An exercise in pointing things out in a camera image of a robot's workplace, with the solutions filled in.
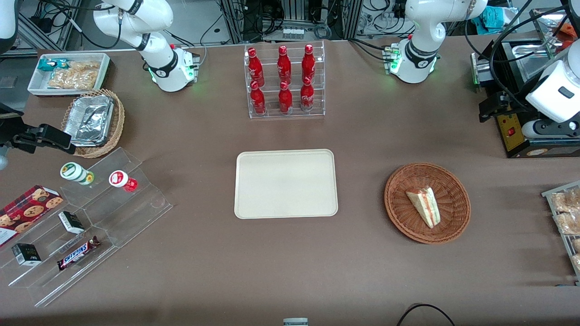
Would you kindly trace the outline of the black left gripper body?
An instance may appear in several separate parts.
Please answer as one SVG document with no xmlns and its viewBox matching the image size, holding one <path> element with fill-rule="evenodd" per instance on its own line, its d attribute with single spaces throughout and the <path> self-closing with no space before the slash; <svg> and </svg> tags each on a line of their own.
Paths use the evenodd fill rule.
<svg viewBox="0 0 580 326">
<path fill-rule="evenodd" d="M 498 91 L 489 96 L 490 108 L 489 117 L 494 118 L 500 115 L 516 114 L 521 111 L 522 106 L 514 101 L 505 91 Z"/>
</svg>

